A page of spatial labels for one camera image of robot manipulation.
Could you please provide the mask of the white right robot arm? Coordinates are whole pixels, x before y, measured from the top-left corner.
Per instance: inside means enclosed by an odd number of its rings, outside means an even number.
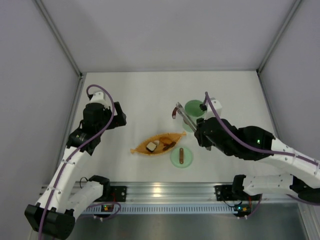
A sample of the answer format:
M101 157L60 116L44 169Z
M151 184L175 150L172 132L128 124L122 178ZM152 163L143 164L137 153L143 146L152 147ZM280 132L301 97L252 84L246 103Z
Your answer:
M226 156L282 170L276 175L235 175L231 187L235 197L285 194L304 203L320 204L320 162L287 146L272 133L258 126L236 128L226 119L211 117L196 121L194 136L200 147L215 147Z

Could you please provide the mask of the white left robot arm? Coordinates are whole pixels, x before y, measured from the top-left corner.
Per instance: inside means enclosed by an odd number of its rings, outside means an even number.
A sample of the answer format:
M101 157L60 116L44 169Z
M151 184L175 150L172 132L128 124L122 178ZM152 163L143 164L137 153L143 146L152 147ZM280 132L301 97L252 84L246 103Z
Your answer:
M80 191L72 194L72 190L100 144L103 132L126 123L126 115L117 101L112 106L106 106L103 100L91 101L85 106L83 119L69 135L62 161L50 184L36 204L29 204L24 211L34 231L65 240L91 203L108 199L111 186L106 177L94 175Z

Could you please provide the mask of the white and black rice cake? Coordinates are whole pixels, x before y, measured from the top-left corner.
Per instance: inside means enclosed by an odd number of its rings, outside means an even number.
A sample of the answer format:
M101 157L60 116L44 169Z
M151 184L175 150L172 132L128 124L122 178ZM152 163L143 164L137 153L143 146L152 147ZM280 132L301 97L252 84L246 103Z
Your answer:
M150 152L150 153L153 153L155 150L156 150L156 148L157 148L157 144L156 143L154 143L154 142L149 142L147 145L146 145L146 150L148 151L148 152Z

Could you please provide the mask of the metal serving tongs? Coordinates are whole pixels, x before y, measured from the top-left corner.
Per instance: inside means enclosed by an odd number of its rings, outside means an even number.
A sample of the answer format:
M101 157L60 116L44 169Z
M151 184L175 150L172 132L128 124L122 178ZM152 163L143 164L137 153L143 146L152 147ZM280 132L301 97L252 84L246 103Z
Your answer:
M181 103L177 102L175 107L177 107L177 115L180 115L182 117L183 121L183 128L192 134L194 134L197 131L197 121L202 121L204 118L199 118L196 120L196 124L191 120L190 116L187 115L184 107Z

